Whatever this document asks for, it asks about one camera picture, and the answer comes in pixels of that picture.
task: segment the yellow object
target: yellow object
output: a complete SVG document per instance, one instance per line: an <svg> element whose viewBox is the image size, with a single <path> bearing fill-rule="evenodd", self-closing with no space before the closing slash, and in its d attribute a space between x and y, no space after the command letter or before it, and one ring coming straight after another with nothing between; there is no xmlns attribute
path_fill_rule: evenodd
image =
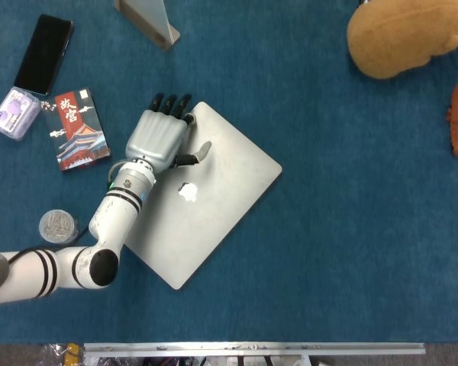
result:
<svg viewBox="0 0 458 366"><path fill-rule="evenodd" d="M64 354L64 366L78 366L81 361L81 348L75 343L68 343Z"/></svg>
<svg viewBox="0 0 458 366"><path fill-rule="evenodd" d="M347 29L358 68L388 79L458 47L458 0L372 0Z"/></svg>

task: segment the silver laptop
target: silver laptop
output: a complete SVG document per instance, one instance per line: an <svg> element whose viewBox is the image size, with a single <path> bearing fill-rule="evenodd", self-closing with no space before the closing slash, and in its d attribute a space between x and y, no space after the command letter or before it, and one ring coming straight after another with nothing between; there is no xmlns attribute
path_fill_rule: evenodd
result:
<svg viewBox="0 0 458 366"><path fill-rule="evenodd" d="M282 167L206 103L192 113L181 150L212 141L198 165L157 177L127 246L178 290L221 243Z"/></svg>

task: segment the robotic arm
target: robotic arm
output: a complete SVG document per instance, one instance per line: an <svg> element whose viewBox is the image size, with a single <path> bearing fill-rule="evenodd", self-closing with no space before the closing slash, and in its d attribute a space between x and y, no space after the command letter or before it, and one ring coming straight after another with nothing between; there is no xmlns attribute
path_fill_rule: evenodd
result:
<svg viewBox="0 0 458 366"><path fill-rule="evenodd" d="M176 155L188 125L195 122L192 114L182 118L190 98L182 97L170 114L176 96L161 105L163 95L158 94L141 115L127 143L127 159L112 166L107 194L90 221L89 231L98 240L94 246L36 247L0 255L2 266L5 262L9 270L6 279L0 276L0 303L45 297L58 287L103 288L115 279L122 246L156 176L169 168L199 163L211 147L207 142L193 155Z"/></svg>

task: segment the red book cover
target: red book cover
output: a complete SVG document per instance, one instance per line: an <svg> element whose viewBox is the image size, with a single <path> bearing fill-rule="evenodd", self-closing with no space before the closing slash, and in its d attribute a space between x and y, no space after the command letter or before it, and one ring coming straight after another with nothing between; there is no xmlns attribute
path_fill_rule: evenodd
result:
<svg viewBox="0 0 458 366"><path fill-rule="evenodd" d="M70 91L42 101L61 170L111 155L89 89Z"/></svg>

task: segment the smartphone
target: smartphone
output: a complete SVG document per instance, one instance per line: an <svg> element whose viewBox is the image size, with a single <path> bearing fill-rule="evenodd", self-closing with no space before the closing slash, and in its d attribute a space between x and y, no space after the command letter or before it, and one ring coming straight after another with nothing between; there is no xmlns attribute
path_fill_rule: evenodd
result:
<svg viewBox="0 0 458 366"><path fill-rule="evenodd" d="M42 14L25 51L14 85L33 93L48 95L72 32L72 21Z"/></svg>

